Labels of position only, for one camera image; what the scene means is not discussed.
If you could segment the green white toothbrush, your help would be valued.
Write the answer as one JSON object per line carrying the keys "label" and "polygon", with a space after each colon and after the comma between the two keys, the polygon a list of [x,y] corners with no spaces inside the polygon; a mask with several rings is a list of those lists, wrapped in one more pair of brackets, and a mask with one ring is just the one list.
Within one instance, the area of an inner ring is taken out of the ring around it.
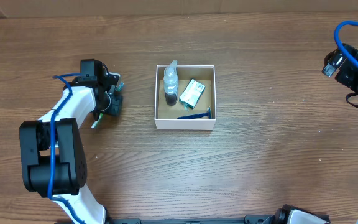
{"label": "green white toothbrush", "polygon": [[109,91],[105,92],[105,102],[106,106],[102,107],[99,111],[98,119],[92,124],[91,128],[95,129],[98,123],[101,121],[104,115],[110,116],[119,116],[121,112],[121,106],[123,101],[123,96],[121,95],[121,90],[124,88],[124,83],[121,82],[118,88],[112,86]]}

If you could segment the clear spray bottle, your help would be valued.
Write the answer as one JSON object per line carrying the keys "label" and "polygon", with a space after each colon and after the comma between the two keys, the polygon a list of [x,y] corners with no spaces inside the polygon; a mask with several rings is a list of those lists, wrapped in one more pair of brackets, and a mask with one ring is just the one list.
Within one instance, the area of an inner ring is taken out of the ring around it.
{"label": "clear spray bottle", "polygon": [[176,60],[173,60],[164,70],[163,87],[165,100],[169,106],[175,105],[178,98],[177,63]]}

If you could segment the green white soap packet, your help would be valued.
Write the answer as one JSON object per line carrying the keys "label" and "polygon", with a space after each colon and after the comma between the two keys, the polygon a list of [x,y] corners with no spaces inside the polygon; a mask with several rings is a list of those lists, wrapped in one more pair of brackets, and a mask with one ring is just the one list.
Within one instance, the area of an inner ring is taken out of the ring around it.
{"label": "green white soap packet", "polygon": [[181,104],[187,108],[194,109],[201,98],[206,86],[195,79],[191,79],[185,90],[179,97]]}

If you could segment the blue disposable razor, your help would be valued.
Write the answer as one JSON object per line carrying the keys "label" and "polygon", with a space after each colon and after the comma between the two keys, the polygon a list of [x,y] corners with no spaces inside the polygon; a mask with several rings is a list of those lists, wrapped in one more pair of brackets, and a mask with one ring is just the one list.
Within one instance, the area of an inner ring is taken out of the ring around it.
{"label": "blue disposable razor", "polygon": [[204,118],[204,117],[207,117],[208,119],[212,119],[211,108],[208,108],[205,113],[180,116],[177,119],[199,119],[199,118]]}

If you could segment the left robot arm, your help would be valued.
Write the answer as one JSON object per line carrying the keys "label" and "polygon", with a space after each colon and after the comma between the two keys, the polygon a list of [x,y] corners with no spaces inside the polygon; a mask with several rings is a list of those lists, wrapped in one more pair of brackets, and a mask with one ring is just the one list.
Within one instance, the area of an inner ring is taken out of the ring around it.
{"label": "left robot arm", "polygon": [[59,205],[72,223],[112,223],[105,206],[87,185],[87,162],[80,127],[92,114],[93,126],[103,116],[119,116],[123,82],[99,60],[80,62],[80,72],[57,75],[62,97],[45,115],[19,127],[22,178],[29,192]]}

